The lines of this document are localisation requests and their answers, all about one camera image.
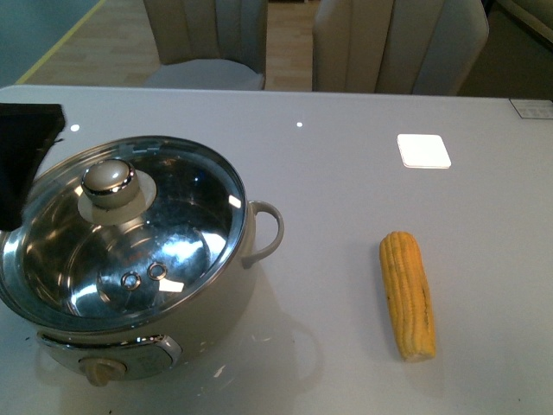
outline glass lid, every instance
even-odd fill
[[[109,163],[115,170],[91,178]],[[114,194],[130,198],[111,206]],[[40,177],[23,225],[0,233],[0,295],[47,327],[135,327],[224,270],[243,238],[246,205],[234,168],[201,144],[172,137],[103,144]]]

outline white table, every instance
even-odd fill
[[[150,379],[89,386],[0,304],[2,414],[553,413],[553,121],[507,99],[13,86],[0,101],[63,105],[44,167],[122,137],[189,138],[286,224],[231,335]],[[442,136],[451,168],[405,168],[399,133]],[[423,252],[432,361],[402,362],[393,340],[378,262],[393,230]]]

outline corn cob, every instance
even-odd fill
[[[392,232],[380,243],[380,265],[397,349],[405,361],[435,356],[434,315],[418,244]]]

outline wooden floor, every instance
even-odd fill
[[[269,3],[265,89],[311,90],[311,29],[318,4]],[[143,0],[106,0],[25,83],[141,86],[158,67]]]

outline chair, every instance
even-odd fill
[[[321,0],[313,90],[455,95],[487,33],[481,0]]]
[[[143,0],[162,66],[146,87],[260,90],[267,0]]]
[[[495,0],[488,21],[488,42],[459,94],[553,98],[553,0]]]

